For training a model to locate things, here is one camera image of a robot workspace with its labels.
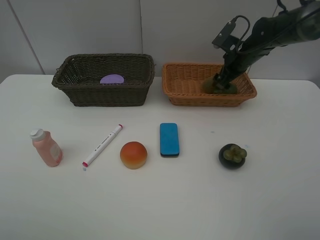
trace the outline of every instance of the plastic bottle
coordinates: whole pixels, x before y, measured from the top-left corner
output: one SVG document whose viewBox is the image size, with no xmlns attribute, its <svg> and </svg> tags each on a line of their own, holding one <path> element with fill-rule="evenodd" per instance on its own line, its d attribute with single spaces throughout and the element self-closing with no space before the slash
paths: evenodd
<svg viewBox="0 0 320 240">
<path fill-rule="evenodd" d="M 32 139 L 32 145 L 36 148 L 45 164 L 49 167 L 55 167 L 60 164 L 63 153 L 55 140 L 52 139 L 49 131 L 34 129 L 30 133 L 30 138 Z"/>
</svg>

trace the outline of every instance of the marker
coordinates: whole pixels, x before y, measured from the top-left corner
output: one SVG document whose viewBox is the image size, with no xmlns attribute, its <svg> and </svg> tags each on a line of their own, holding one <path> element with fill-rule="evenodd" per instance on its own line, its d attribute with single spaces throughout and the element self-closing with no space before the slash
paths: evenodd
<svg viewBox="0 0 320 240">
<path fill-rule="evenodd" d="M 119 124 L 110 134 L 100 143 L 99 146 L 87 157 L 87 159 L 82 163 L 84 167 L 88 167 L 98 156 L 99 154 L 112 142 L 112 140 L 118 135 L 122 130 L 122 125 Z"/>
</svg>

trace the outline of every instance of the purple object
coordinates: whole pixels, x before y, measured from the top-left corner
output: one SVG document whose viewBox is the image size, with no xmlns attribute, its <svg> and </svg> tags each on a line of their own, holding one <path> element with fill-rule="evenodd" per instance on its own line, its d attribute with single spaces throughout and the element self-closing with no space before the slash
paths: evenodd
<svg viewBox="0 0 320 240">
<path fill-rule="evenodd" d="M 124 82 L 125 79 L 118 74 L 107 75 L 100 80 L 100 84 L 123 84 Z"/>
</svg>

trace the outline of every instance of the basket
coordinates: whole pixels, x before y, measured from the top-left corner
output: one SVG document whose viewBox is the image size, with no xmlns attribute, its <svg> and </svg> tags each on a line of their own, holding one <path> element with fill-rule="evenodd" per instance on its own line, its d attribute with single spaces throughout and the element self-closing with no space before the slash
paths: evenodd
<svg viewBox="0 0 320 240">
<path fill-rule="evenodd" d="M 110 74 L 124 83 L 100 84 Z M 52 85 L 77 107 L 130 107 L 145 103 L 155 76 L 154 61 L 146 54 L 77 54 L 65 59 Z"/>
<path fill-rule="evenodd" d="M 206 94 L 203 82 L 219 73 L 223 64 L 167 63 L 162 68 L 162 88 L 177 106 L 237 107 L 257 96 L 246 73 L 232 81 L 238 94 Z"/>
</svg>

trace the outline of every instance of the white table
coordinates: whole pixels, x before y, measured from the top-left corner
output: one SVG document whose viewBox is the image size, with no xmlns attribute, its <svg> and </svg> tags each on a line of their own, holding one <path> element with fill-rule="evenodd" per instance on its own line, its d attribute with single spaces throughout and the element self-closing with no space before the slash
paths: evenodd
<svg viewBox="0 0 320 240">
<path fill-rule="evenodd" d="M 178 107 L 156 77 L 144 106 L 75 107 L 52 76 L 0 84 L 1 240 L 320 239 L 320 90 L 309 81 L 253 80 L 237 108 Z M 179 127 L 180 156 L 162 158 L 160 123 Z M 115 128 L 124 129 L 83 171 Z M 51 131 L 64 159 L 47 167 L 29 139 Z M 145 166 L 124 167 L 121 147 L 144 144 Z M 247 148 L 243 167 L 217 160 Z"/>
</svg>

